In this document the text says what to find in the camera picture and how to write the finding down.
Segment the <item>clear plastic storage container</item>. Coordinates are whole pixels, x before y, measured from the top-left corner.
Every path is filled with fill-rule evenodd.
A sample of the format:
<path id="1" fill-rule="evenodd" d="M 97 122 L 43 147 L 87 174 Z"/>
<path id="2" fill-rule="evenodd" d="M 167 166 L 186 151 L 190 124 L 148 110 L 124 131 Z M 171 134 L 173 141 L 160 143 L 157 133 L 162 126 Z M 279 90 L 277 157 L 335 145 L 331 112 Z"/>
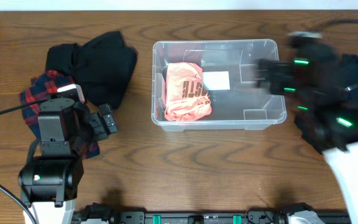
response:
<path id="1" fill-rule="evenodd" d="M 283 96 L 255 86 L 259 59 L 278 60 L 271 39 L 158 41 L 153 46 L 152 121 L 164 131 L 190 129 L 262 130 L 287 117 Z M 211 114 L 196 121 L 168 121 L 164 117 L 166 76 L 170 63 L 195 63 L 204 72 L 229 72 L 230 90 L 209 91 Z"/>

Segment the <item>large black garment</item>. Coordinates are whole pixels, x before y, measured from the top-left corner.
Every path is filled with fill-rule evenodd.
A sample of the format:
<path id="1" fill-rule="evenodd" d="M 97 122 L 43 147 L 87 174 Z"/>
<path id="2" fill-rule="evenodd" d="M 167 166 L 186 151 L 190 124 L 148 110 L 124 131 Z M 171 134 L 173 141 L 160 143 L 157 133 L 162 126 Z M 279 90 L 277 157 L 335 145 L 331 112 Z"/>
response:
<path id="1" fill-rule="evenodd" d="M 137 63 L 137 51 L 126 45 L 119 31 L 99 35 L 89 42 L 49 48 L 46 70 L 74 79 L 85 99 L 96 106 L 120 107 Z"/>

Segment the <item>white label in container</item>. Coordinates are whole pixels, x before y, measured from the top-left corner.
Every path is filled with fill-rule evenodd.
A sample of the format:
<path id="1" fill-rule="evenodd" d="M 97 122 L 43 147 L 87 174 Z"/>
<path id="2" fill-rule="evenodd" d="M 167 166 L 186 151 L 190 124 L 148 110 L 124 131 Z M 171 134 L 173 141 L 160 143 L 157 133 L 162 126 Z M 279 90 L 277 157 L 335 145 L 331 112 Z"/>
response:
<path id="1" fill-rule="evenodd" d="M 229 72 L 204 72 L 203 84 L 209 91 L 230 90 Z"/>

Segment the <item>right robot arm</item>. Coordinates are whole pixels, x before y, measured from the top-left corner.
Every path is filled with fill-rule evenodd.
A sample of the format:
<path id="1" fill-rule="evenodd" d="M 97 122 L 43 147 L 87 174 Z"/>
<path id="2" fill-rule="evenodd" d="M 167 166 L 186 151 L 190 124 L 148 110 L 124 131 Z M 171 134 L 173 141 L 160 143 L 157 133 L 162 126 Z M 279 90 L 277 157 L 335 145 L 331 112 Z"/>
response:
<path id="1" fill-rule="evenodd" d="M 358 56 L 338 55 L 315 32 L 288 36 L 289 61 L 260 59 L 257 86 L 296 103 L 295 124 L 331 168 L 358 223 Z"/>

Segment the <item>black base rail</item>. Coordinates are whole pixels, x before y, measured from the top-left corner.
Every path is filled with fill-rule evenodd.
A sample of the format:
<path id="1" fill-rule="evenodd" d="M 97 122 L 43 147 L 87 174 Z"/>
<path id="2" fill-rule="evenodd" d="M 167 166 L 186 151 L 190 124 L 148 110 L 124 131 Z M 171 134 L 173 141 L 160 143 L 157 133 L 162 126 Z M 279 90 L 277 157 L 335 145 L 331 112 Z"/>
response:
<path id="1" fill-rule="evenodd" d="M 314 210 L 306 203 L 295 203 L 281 209 L 251 208 L 243 212 L 147 212 L 119 211 L 109 205 L 88 205 L 75 212 L 70 224 L 351 224 L 344 210 Z"/>

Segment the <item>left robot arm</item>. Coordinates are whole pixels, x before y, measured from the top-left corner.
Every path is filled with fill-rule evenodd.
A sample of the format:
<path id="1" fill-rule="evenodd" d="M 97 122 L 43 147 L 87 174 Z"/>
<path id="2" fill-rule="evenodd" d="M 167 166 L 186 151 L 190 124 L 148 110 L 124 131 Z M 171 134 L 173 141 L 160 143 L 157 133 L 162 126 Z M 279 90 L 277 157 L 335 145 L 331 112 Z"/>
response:
<path id="1" fill-rule="evenodd" d="M 117 132 L 108 104 L 92 113 L 82 102 L 55 98 L 40 104 L 40 156 L 27 158 L 19 172 L 21 200 L 29 214 L 26 223 L 70 223 L 78 184 L 84 174 L 83 158 L 93 144 Z"/>

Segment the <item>black garment with tape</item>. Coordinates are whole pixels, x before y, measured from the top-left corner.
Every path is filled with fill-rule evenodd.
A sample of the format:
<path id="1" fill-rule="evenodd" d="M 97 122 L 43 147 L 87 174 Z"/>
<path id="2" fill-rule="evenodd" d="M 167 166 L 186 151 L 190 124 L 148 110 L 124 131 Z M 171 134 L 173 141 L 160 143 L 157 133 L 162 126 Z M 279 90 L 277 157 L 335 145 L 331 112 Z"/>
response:
<path id="1" fill-rule="evenodd" d="M 294 123 L 302 138 L 320 154 L 358 142 L 358 106 L 337 103 L 325 106 L 298 106 Z"/>

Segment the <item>red navy plaid shirt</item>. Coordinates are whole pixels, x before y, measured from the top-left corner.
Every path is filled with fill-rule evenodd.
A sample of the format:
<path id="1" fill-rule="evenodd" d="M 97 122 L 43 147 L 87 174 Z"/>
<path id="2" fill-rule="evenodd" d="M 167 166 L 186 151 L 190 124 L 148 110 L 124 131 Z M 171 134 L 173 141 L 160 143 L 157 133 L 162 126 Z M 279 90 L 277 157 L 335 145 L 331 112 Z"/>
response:
<path id="1" fill-rule="evenodd" d="M 31 79 L 31 87 L 19 94 L 22 108 L 22 117 L 26 125 L 35 135 L 35 140 L 29 147 L 27 158 L 31 159 L 34 155 L 35 148 L 40 147 L 40 128 L 38 114 L 40 112 L 40 104 L 47 100 L 56 99 L 57 89 L 59 87 L 76 84 L 70 76 L 64 76 L 55 70 L 47 70 L 39 77 Z M 94 145 L 93 152 L 87 156 L 74 156 L 90 159 L 100 154 L 98 143 Z"/>

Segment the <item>salmon pink printed t-shirt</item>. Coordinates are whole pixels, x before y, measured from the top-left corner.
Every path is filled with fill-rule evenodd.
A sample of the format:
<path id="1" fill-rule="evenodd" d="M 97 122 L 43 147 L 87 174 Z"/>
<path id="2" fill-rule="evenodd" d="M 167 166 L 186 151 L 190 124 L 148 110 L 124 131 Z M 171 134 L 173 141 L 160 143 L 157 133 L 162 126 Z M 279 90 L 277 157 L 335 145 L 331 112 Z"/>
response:
<path id="1" fill-rule="evenodd" d="M 196 121 L 212 112 L 203 84 L 203 69 L 195 63 L 170 63 L 166 76 L 165 119 Z"/>

